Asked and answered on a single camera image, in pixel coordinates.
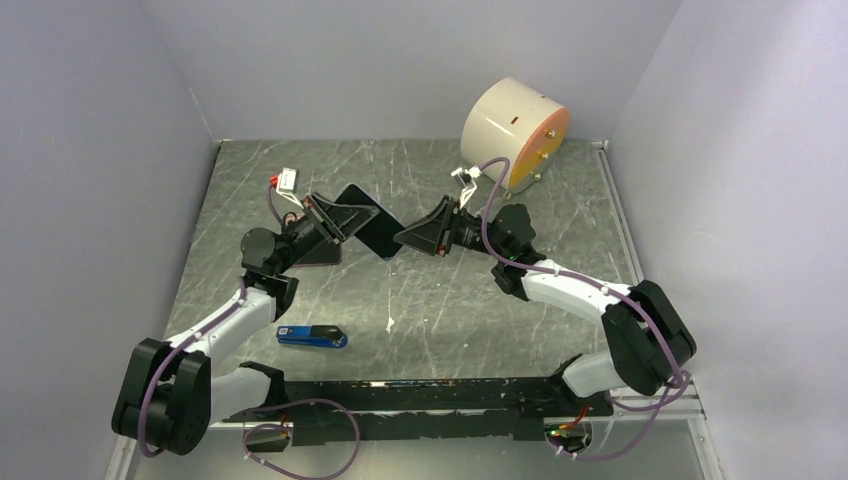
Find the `dark blue-edged phone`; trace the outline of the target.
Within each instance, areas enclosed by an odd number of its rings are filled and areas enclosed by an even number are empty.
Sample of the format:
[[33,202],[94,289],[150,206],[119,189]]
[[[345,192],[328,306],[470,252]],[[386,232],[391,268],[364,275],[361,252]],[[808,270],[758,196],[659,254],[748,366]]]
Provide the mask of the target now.
[[383,260],[391,260],[403,247],[394,236],[404,225],[369,193],[356,184],[348,184],[336,198],[340,204],[376,207],[378,214],[364,225],[356,238]]

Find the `black phone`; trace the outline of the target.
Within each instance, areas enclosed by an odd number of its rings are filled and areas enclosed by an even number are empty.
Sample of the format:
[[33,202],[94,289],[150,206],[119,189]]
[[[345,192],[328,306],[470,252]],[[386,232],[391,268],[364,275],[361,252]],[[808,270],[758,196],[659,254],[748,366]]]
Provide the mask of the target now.
[[335,243],[323,243],[300,258],[296,267],[337,265],[342,260],[342,246]]

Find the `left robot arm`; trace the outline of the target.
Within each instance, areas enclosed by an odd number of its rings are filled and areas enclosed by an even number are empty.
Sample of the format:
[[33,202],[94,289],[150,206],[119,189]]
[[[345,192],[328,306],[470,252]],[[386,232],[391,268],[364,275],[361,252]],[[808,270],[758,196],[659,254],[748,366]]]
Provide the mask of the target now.
[[255,227],[241,239],[244,273],[227,303],[167,340],[146,338],[132,351],[112,415],[112,430],[137,441],[143,456],[190,453],[208,426],[241,412],[262,420],[286,410],[283,371],[246,362],[214,377],[214,363],[291,307],[298,279],[286,271],[322,244],[351,237],[372,247],[365,231],[396,218],[357,186],[336,199],[311,193],[298,201],[302,215],[275,230]]

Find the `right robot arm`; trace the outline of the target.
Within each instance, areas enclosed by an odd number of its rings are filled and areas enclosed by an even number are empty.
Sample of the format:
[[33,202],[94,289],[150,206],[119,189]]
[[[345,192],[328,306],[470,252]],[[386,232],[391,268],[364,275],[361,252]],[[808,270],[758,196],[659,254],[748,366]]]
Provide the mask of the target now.
[[489,253],[497,260],[491,273],[503,293],[599,326],[606,351],[568,361],[561,381],[549,390],[551,405],[561,414],[575,414],[589,396],[612,389],[653,395],[682,375],[697,344],[657,283],[628,286],[568,270],[535,250],[535,235],[522,204],[507,205],[485,220],[446,196],[394,239],[431,256],[444,256],[454,246]]

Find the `blue black stapler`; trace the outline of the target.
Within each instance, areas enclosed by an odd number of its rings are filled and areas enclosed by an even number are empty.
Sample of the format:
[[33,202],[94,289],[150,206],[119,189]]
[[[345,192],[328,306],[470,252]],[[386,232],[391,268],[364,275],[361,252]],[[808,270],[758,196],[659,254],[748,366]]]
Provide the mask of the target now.
[[335,325],[281,325],[276,339],[283,345],[341,349],[348,343],[347,335]]

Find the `cream cylindrical drawer box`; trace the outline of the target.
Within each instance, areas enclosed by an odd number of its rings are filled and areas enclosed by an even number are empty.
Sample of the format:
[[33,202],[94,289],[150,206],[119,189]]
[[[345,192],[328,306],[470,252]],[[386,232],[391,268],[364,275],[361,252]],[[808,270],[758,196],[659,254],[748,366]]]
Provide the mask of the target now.
[[460,137],[460,154],[478,167],[493,158],[507,158],[510,166],[504,179],[499,179],[500,165],[482,173],[514,196],[541,179],[570,120],[567,107],[514,78],[504,78],[472,107]]

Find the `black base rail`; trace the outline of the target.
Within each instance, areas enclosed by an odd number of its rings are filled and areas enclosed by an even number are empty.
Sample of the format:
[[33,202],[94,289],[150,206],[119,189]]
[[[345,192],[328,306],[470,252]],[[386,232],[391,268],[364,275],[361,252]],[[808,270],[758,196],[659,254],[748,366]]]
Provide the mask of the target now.
[[293,407],[274,413],[239,412],[228,423],[285,419],[296,446],[351,439],[341,404],[364,441],[509,437],[542,441],[560,420],[609,417],[604,394],[580,398],[558,377],[395,381],[289,381]]

